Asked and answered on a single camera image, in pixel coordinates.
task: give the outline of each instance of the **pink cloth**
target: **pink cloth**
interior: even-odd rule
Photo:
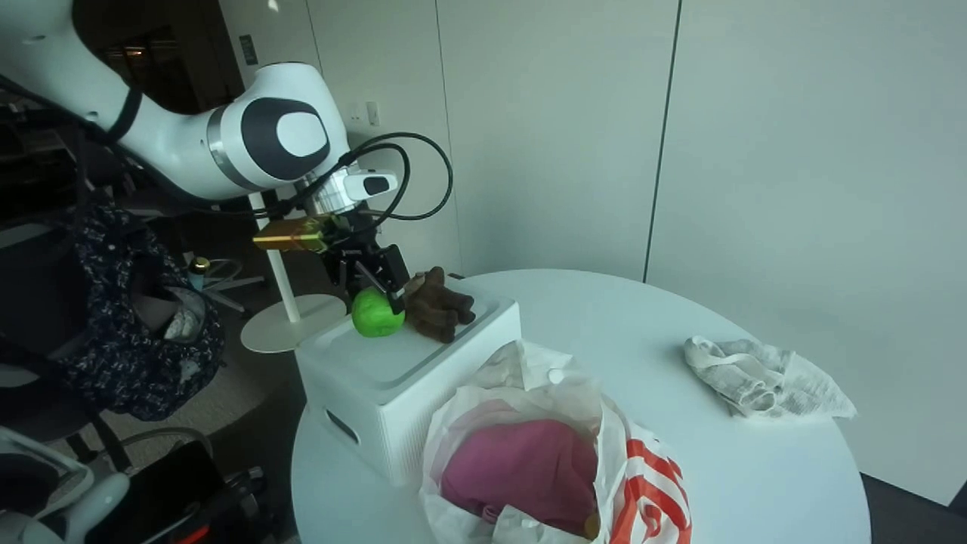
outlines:
[[[496,522],[506,506],[584,536],[595,514],[595,449],[560,421],[469,435],[446,470],[448,503]]]

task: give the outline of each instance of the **black bag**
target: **black bag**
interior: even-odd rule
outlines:
[[[165,421],[203,390],[221,363],[223,327],[203,301],[203,322],[191,339],[153,332],[135,308],[140,290],[167,295],[193,290],[189,269],[133,219],[93,195],[76,211],[76,251],[92,280],[89,336],[76,358],[58,363],[55,382],[93,407]]]

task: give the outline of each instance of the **plastic bag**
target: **plastic bag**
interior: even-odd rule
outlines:
[[[490,425],[560,421],[595,444],[595,537],[571,536],[521,508],[486,522],[443,496],[443,474],[460,444]],[[692,517],[684,471],[658,439],[628,422],[571,358],[510,342],[446,401],[425,449],[425,514],[439,544],[688,544]]]
[[[841,385],[795,352],[692,336],[684,353],[697,377],[743,421],[857,418]]]

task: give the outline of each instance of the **white robotic arm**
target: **white robotic arm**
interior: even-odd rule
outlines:
[[[0,78],[103,130],[140,168],[198,199],[232,199],[330,173],[318,211],[350,211],[396,177],[338,163],[347,133],[316,66],[262,66],[242,97],[176,115],[101,63],[73,29],[73,0],[0,2]]]

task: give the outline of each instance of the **white table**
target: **white table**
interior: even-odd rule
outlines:
[[[589,273],[496,273],[476,286],[517,301],[524,336],[569,352],[603,390],[672,444],[692,499],[697,544],[872,544],[860,466],[834,422],[751,425],[679,363],[688,336],[748,336],[674,293]],[[303,414],[294,511],[305,544],[430,544],[413,490],[390,490]]]

